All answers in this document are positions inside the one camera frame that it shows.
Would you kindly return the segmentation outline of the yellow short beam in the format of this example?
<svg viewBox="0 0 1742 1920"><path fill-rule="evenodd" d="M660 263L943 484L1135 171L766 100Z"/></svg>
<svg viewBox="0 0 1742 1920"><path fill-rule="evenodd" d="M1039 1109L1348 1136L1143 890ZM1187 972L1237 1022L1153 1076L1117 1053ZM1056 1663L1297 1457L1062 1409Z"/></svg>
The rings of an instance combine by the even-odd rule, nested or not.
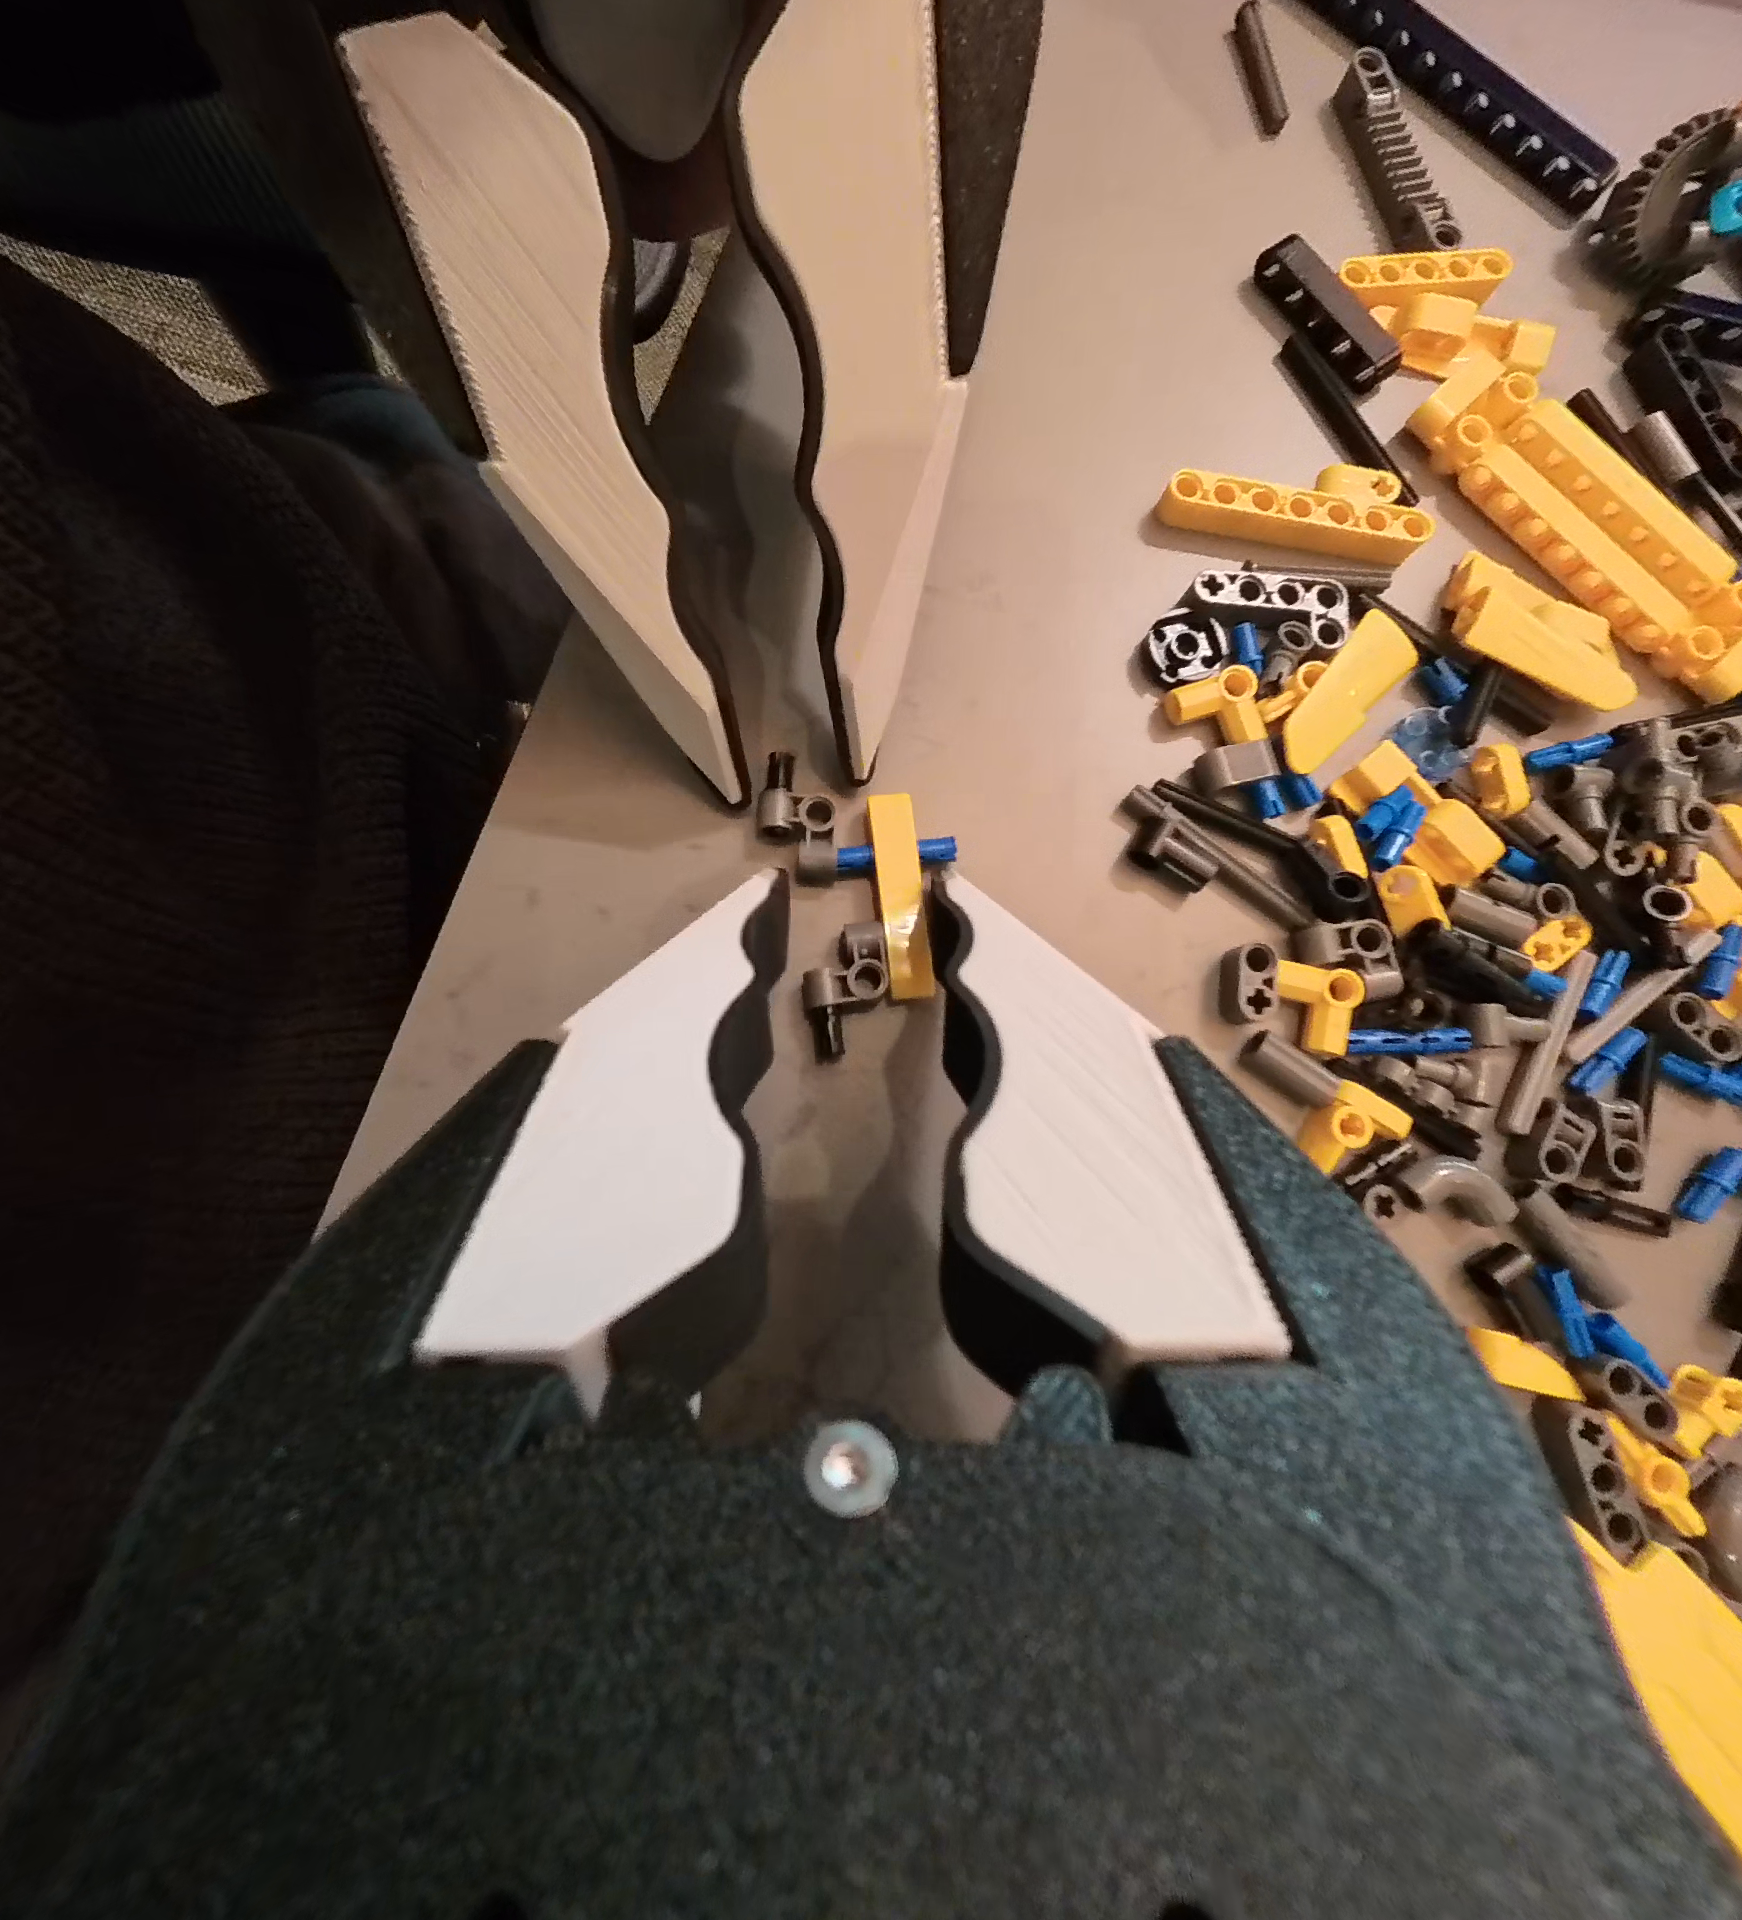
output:
<svg viewBox="0 0 1742 1920"><path fill-rule="evenodd" d="M924 908L924 860L910 796L870 794L865 826L883 925L886 994L895 1001L929 999L935 994L935 978Z"/></svg>

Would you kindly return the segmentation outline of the partly built toy vehicle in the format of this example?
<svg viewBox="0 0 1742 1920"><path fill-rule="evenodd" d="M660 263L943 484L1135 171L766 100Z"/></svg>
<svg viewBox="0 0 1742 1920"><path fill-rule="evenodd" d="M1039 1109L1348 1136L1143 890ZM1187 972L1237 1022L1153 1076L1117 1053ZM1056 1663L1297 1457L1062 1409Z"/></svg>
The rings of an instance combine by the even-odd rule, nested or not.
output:
<svg viewBox="0 0 1742 1920"><path fill-rule="evenodd" d="M1742 100L1664 135L1603 202L1588 251L1613 287L1648 295L1690 282L1719 258L1712 198L1742 174Z"/></svg>

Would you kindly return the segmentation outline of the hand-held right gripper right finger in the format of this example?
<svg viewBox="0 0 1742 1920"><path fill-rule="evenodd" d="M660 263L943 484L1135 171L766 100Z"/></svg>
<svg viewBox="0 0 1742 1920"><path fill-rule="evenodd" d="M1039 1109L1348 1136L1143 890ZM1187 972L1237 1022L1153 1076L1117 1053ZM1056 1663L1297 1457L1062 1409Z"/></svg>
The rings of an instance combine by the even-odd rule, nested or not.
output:
<svg viewBox="0 0 1742 1920"><path fill-rule="evenodd" d="M948 1152L939 1300L1002 1390L1054 1365L1287 1360L1291 1328L1161 1029L967 878L933 885Z"/></svg>

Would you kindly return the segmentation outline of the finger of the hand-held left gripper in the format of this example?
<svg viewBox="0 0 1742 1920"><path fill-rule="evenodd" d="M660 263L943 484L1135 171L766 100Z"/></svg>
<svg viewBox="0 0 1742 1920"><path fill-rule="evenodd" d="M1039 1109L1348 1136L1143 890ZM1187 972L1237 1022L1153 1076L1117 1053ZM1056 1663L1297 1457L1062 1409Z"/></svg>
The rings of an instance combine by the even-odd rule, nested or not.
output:
<svg viewBox="0 0 1742 1920"><path fill-rule="evenodd" d="M872 777L964 424L929 2L779 4L735 92L748 240L806 378L797 488L848 778Z"/></svg>
<svg viewBox="0 0 1742 1920"><path fill-rule="evenodd" d="M599 129L548 68L458 20L357 27L337 56L487 488L670 740L746 805L728 672L638 407L631 250Z"/></svg>

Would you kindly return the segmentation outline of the pile of plastic building pieces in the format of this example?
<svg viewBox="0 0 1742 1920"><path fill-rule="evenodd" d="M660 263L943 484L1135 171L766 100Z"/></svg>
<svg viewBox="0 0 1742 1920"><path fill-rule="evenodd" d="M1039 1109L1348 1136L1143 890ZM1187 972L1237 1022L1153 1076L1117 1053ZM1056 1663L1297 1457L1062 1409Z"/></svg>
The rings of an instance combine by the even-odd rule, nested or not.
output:
<svg viewBox="0 0 1742 1920"><path fill-rule="evenodd" d="M1281 363L1343 459L1172 476L1175 533L1348 571L1203 569L1142 648L1175 781L1126 858L1268 938L1213 965L1241 1061L1373 1219L1449 1211L1563 1497L1742 1602L1742 520L1684 334L1640 334L1633 434L1541 389L1501 251L1332 268L1400 343L1354 395Z"/></svg>

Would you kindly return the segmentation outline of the black beam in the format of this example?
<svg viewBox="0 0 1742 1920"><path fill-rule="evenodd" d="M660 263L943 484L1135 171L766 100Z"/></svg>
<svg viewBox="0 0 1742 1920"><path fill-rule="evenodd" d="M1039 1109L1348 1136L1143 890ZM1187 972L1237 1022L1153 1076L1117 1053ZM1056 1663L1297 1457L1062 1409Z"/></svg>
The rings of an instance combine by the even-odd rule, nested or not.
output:
<svg viewBox="0 0 1742 1920"><path fill-rule="evenodd" d="M1251 284L1354 395L1376 392L1400 370L1400 343L1303 236L1291 233L1259 253Z"/></svg>

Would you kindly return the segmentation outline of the dark grey pin connector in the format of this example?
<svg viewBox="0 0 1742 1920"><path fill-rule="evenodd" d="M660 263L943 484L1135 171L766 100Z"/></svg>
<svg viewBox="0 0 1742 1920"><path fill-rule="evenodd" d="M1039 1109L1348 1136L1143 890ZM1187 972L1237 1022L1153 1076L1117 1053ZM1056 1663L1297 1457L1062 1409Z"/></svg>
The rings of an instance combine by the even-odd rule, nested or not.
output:
<svg viewBox="0 0 1742 1920"><path fill-rule="evenodd" d="M756 801L758 837L792 855L800 884L831 885L838 878L838 805L824 791L799 791L797 756L772 750L766 756Z"/></svg>
<svg viewBox="0 0 1742 1920"><path fill-rule="evenodd" d="M835 964L812 968L802 978L802 1006L818 1063L844 1058L842 1019L888 994L886 943L880 924L841 930Z"/></svg>

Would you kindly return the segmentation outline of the black office chair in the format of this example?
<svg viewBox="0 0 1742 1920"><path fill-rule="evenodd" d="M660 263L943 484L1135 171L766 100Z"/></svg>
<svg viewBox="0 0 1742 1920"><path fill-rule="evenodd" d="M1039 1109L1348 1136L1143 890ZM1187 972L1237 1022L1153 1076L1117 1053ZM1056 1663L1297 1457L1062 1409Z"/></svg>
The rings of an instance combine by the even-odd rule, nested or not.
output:
<svg viewBox="0 0 1742 1920"><path fill-rule="evenodd" d="M0 236L202 287L268 385L379 371L179 2L0 2Z"/></svg>

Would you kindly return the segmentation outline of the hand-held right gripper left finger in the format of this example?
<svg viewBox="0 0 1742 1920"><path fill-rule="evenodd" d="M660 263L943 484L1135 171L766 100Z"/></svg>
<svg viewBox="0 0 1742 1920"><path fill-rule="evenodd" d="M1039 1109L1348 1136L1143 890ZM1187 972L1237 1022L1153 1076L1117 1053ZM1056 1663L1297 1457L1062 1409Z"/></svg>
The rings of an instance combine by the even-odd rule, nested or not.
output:
<svg viewBox="0 0 1742 1920"><path fill-rule="evenodd" d="M545 1363L598 1413L627 1374L694 1400L744 1351L766 1300L744 1105L772 1063L788 891L753 874L565 1022L420 1360Z"/></svg>

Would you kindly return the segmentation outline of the grey gear rack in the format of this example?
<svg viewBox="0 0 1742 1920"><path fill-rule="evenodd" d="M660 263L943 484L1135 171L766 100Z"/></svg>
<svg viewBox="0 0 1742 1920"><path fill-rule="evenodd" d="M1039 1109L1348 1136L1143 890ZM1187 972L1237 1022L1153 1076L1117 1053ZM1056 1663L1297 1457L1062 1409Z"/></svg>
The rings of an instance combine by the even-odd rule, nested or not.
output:
<svg viewBox="0 0 1742 1920"><path fill-rule="evenodd" d="M1455 253L1456 218L1436 192L1400 108L1397 76L1374 47L1353 55L1332 99L1339 129L1379 207L1395 253Z"/></svg>

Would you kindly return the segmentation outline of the large yellow curved panel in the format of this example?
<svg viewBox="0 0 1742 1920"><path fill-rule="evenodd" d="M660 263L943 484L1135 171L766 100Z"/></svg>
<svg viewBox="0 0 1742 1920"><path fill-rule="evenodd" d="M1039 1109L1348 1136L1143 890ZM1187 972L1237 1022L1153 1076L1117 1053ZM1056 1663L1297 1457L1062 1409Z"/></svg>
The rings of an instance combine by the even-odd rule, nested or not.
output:
<svg viewBox="0 0 1742 1920"><path fill-rule="evenodd" d="M1624 1565L1570 1530L1659 1748L1742 1856L1742 1619L1668 1550Z"/></svg>

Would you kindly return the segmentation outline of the person's black sweater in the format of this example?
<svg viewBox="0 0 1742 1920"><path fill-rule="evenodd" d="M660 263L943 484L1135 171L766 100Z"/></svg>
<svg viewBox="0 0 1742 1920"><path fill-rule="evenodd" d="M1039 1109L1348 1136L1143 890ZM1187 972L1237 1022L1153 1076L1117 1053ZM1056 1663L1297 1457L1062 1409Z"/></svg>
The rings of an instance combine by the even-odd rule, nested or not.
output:
<svg viewBox="0 0 1742 1920"><path fill-rule="evenodd" d="M313 1228L491 801L398 505L0 256L0 1693Z"/></svg>

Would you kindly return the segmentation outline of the person's dark trousers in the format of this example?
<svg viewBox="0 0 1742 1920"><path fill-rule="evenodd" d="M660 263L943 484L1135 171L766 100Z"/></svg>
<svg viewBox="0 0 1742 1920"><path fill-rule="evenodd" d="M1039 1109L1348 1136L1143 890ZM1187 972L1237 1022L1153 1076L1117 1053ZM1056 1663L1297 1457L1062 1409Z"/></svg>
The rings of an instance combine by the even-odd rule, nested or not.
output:
<svg viewBox="0 0 1742 1920"><path fill-rule="evenodd" d="M427 668L451 716L510 746L571 609L406 385L340 373L226 410L287 472Z"/></svg>

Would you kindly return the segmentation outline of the long dark blue beam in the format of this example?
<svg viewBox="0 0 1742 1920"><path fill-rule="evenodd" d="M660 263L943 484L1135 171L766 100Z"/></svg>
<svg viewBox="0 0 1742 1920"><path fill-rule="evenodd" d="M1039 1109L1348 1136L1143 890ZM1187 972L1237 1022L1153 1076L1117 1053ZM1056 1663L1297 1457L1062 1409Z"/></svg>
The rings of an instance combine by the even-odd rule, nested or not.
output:
<svg viewBox="0 0 1742 1920"><path fill-rule="evenodd" d="M1618 160L1544 96L1418 2L1304 2L1348 44L1386 56L1397 82L1570 218L1590 214Z"/></svg>

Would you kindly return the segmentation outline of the short dark axle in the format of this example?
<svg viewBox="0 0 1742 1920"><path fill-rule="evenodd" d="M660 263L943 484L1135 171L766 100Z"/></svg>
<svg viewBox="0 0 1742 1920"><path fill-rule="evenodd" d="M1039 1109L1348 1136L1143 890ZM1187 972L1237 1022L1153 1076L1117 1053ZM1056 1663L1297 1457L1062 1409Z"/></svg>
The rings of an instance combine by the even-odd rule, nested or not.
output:
<svg viewBox="0 0 1742 1920"><path fill-rule="evenodd" d="M1291 120L1291 104L1271 44L1261 2L1241 2L1229 40L1238 59L1244 95L1264 138L1279 138Z"/></svg>

